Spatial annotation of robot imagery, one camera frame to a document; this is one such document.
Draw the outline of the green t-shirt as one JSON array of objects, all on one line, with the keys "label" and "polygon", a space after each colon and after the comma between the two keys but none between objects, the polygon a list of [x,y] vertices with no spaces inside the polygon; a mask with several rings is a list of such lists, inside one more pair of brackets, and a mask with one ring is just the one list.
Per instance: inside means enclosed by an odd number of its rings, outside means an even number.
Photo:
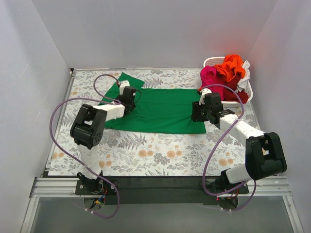
[{"label": "green t-shirt", "polygon": [[107,129],[139,133],[206,133],[203,122],[191,119],[192,103],[200,99],[197,90],[143,88],[146,82],[125,73],[121,73],[119,80],[128,80],[140,93],[135,98],[136,108],[122,118],[106,122]]}]

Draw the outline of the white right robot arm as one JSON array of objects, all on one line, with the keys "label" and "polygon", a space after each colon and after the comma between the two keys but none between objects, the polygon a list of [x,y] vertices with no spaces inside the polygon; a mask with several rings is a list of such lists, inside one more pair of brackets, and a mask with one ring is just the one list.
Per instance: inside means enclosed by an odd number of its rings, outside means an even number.
[{"label": "white right robot arm", "polygon": [[192,104],[191,119],[194,122],[210,122],[230,134],[245,147],[245,162],[221,172],[211,184],[202,176],[205,193],[216,196],[217,191],[226,194],[240,188],[250,180],[260,180],[287,170],[284,151],[277,133],[265,133],[240,120],[233,111],[223,107],[218,93],[205,88],[199,101]]}]

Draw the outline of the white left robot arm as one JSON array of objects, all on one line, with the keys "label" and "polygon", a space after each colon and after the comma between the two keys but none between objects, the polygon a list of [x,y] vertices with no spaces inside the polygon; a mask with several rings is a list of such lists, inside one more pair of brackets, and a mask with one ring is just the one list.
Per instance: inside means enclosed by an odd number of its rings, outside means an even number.
[{"label": "white left robot arm", "polygon": [[98,178],[102,175],[98,145],[103,137],[105,124],[133,111],[136,107],[136,92],[137,90],[130,86],[120,87],[117,103],[99,106],[83,104],[74,120],[70,135],[78,146],[83,163],[83,170],[77,177],[92,194],[99,194],[104,187],[103,181]]}]

